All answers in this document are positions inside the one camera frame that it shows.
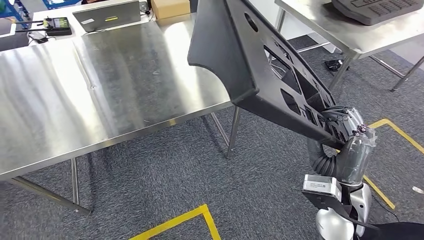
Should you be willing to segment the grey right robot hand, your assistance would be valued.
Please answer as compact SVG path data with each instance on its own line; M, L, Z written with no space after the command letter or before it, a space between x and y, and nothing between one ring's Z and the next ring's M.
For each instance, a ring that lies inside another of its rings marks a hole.
M322 112L328 123L336 127L333 133L344 141L338 154L328 156L321 151L318 174L336 178L341 184L359 186L368 166L368 158L376 146L376 132L365 124L354 107L333 106Z

